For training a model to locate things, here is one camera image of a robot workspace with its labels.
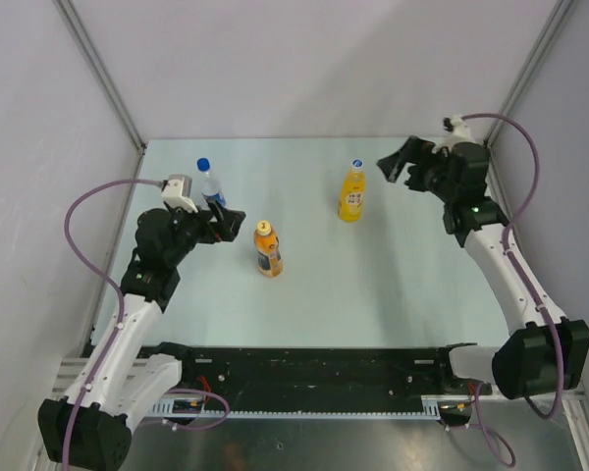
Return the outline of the orange juice bottle yellow cap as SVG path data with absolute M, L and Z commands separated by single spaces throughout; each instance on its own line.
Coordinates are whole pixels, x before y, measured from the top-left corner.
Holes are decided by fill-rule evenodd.
M 279 276 L 283 272 L 283 259 L 279 238 L 269 221 L 261 220 L 257 223 L 253 242 L 257 252 L 259 271 L 269 278 Z

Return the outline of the yellow honey pomelo drink bottle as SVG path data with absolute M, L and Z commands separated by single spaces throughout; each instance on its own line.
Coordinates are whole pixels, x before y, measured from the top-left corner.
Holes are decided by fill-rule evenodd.
M 364 163 L 354 159 L 344 179 L 339 199 L 339 218 L 348 223 L 360 219 L 364 209 L 366 177 Z

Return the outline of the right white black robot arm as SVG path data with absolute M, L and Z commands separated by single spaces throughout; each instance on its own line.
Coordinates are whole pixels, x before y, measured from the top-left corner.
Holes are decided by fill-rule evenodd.
M 498 347 L 458 344 L 433 369 L 435 386 L 457 393 L 468 379 L 491 383 L 509 399 L 579 386 L 589 351 L 589 327 L 570 320 L 547 295 L 523 258 L 508 219 L 487 195 L 490 152 L 469 140 L 454 144 L 410 137 L 377 162 L 389 183 L 405 185 L 444 205 L 446 232 L 473 259 L 495 295 L 509 330 Z

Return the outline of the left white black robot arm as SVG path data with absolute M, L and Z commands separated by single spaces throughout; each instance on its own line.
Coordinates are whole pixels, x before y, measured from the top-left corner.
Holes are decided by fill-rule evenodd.
M 197 369 L 182 358 L 151 356 L 129 375 L 143 341 L 163 317 L 180 282 L 179 265 L 199 244 L 232 242 L 242 211 L 211 203 L 143 212 L 137 219 L 132 259 L 119 286 L 119 306 L 77 379 L 60 399 L 46 399 L 38 425 L 48 457 L 64 469 L 117 470 L 139 423 L 170 389 L 183 393 Z

